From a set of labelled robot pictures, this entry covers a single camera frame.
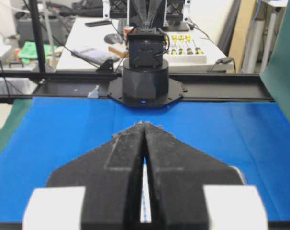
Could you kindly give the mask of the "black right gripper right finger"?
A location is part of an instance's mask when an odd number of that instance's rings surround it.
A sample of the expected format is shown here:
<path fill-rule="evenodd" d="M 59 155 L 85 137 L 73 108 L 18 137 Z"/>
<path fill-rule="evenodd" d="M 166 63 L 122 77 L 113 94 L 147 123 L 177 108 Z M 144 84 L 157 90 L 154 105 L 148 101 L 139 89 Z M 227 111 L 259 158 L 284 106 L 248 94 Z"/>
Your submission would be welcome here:
<path fill-rule="evenodd" d="M 144 134 L 154 229 L 268 229 L 257 189 L 235 167 L 151 123 Z"/>

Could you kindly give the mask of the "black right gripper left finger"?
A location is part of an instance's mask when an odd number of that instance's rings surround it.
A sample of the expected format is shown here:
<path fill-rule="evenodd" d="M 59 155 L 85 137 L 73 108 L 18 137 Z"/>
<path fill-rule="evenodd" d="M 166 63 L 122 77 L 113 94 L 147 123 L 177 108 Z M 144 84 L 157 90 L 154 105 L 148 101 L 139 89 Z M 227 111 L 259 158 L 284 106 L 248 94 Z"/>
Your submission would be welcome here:
<path fill-rule="evenodd" d="M 145 125 L 55 169 L 33 190 L 23 215 L 25 230 L 122 230 L 133 219 L 142 184 Z"/>

